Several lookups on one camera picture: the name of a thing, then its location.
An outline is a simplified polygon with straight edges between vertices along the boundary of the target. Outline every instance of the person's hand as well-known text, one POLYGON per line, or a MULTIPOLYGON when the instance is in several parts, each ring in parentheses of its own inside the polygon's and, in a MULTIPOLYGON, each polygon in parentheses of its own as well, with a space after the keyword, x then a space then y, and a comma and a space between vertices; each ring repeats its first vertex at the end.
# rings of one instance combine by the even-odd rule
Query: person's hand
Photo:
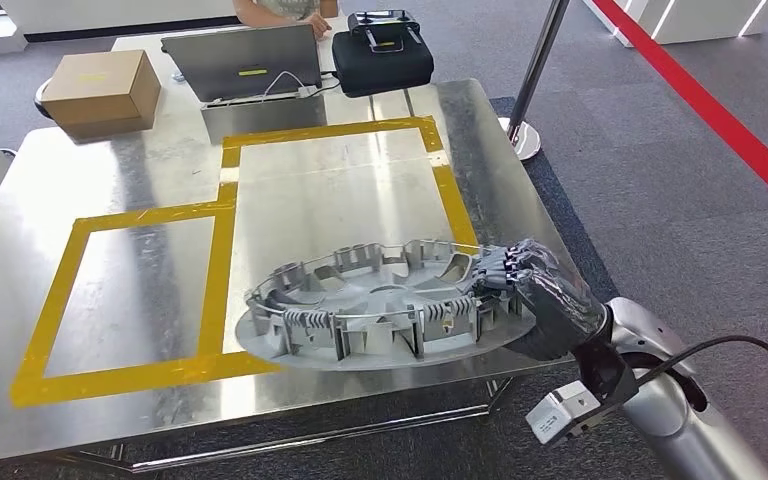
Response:
POLYGON ((325 32, 331 30, 331 25, 328 25, 328 22, 319 13, 314 13, 305 18, 302 20, 302 23, 308 23, 313 27, 313 34, 316 35, 317 40, 321 40, 325 36, 325 32))

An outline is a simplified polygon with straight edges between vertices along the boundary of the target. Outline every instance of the black glove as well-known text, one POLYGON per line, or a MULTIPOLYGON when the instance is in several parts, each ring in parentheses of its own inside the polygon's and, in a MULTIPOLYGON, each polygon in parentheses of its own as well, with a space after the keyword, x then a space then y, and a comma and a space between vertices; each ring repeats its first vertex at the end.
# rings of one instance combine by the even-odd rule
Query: black glove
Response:
POLYGON ((515 293, 536 317, 535 326, 515 350, 536 360, 554 360, 599 332, 606 307, 578 274, 534 240, 499 248, 479 259, 476 287, 515 293))

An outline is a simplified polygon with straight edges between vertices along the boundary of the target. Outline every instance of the yellow tape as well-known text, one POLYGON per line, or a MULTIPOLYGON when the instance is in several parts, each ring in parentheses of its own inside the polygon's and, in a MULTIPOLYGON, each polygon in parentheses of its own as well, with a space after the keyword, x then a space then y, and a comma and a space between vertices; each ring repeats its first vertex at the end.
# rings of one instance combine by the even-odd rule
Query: yellow tape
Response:
MULTIPOLYGON (((434 152, 443 149, 443 142, 437 132, 433 118, 408 117, 229 137, 225 139, 223 145, 222 166, 224 168, 238 167, 240 149, 247 145, 405 128, 419 129, 426 151, 434 152)), ((455 241, 476 244, 475 232, 451 167, 445 164, 435 164, 432 165, 432 170, 455 241)), ((51 289, 31 336, 22 364, 19 366, 16 379, 10 388, 10 398, 13 404, 17 407, 28 407, 278 371, 278 366, 246 352, 222 353, 236 198, 237 183, 223 183, 219 186, 219 193, 214 202, 77 219, 72 227, 63 258, 54 275, 51 289), (92 232, 207 217, 214 218, 213 237, 208 260, 198 351, 194 357, 44 378, 45 368, 51 350, 54 348, 54 341, 60 328, 63 312, 92 232)))
POLYGON ((213 238, 204 304, 201 312, 198 355, 219 355, 225 336, 225 309, 228 303, 228 282, 231 278, 231 247, 234 244, 234 217, 237 205, 237 184, 219 185, 217 204, 227 208, 213 218, 213 238))
POLYGON ((317 138, 342 137, 362 133, 386 132, 391 130, 419 129, 425 151, 436 152, 443 149, 443 141, 437 132, 437 125, 432 117, 404 117, 372 122, 326 125, 321 127, 297 128, 294 130, 276 130, 272 132, 244 133, 225 137, 222 141, 222 167, 240 166, 240 148, 269 143, 296 142, 317 138))
POLYGON ((443 209, 449 219, 449 227, 452 229, 452 237, 455 243, 465 245, 478 245, 478 238, 472 228, 469 212, 463 203, 458 183, 455 181, 455 173, 448 165, 433 167, 434 181, 437 182, 437 190, 443 201, 443 209))
POLYGON ((28 342, 25 357, 19 365, 17 380, 42 378, 45 375, 48 357, 54 348, 57 330, 60 329, 60 321, 63 319, 66 303, 72 293, 72 284, 75 283, 75 277, 78 275, 78 267, 84 256, 89 236, 90 230, 82 227, 79 222, 72 225, 72 233, 66 242, 66 249, 63 251, 57 272, 54 273, 48 297, 42 306, 31 341, 28 342))
POLYGON ((278 366, 246 352, 205 355, 135 367, 78 373, 36 380, 21 379, 10 388, 15 407, 32 407, 81 398, 118 395, 157 388, 277 372, 278 366))
POLYGON ((222 168, 234 168, 240 166, 240 147, 222 148, 222 168))

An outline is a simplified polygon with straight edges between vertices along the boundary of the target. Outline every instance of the gray carpet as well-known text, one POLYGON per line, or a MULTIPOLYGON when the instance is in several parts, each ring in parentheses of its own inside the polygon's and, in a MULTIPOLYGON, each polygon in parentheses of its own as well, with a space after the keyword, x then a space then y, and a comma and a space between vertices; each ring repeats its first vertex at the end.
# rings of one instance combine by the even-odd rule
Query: gray carpet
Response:
MULTIPOLYGON (((389 2, 341 4, 353 11, 389 2)), ((548 4, 402 0, 400 7, 423 22, 436 81, 473 76, 496 98, 516 94, 548 4)), ((0 57, 0 144, 16 146, 44 124, 27 99, 58 55, 109 45, 33 45, 25 54, 0 57), (12 75, 17 65, 30 73, 12 75)), ((669 51, 768 142, 768 33, 669 51)), ((494 106, 503 112, 510 99, 494 100, 494 106)), ((768 340, 768 187, 580 2, 570 6, 529 121, 543 136, 545 155, 528 172, 602 295, 619 291, 640 301, 688 342, 734 332, 768 340)), ((709 393, 768 460, 768 356, 753 347, 722 346, 700 354, 696 364, 709 393)), ((536 444, 524 412, 574 374, 560 369, 524 379, 489 421, 366 437, 164 478, 661 478, 619 417, 558 449, 536 444)), ((134 445, 126 455, 143 459, 401 416, 409 409, 430 411, 467 404, 481 391, 451 387, 394 395, 272 425, 134 445)), ((0 478, 95 477, 22 463, 0 466, 0 478)))

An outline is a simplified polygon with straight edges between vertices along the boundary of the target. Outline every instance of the person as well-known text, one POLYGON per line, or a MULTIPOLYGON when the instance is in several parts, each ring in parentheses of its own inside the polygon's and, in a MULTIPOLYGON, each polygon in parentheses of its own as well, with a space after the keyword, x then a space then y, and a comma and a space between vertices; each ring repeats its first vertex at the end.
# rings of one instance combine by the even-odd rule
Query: person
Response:
POLYGON ((325 18, 337 16, 337 0, 233 0, 237 18, 250 27, 278 27, 309 23, 319 40, 331 26, 325 18))

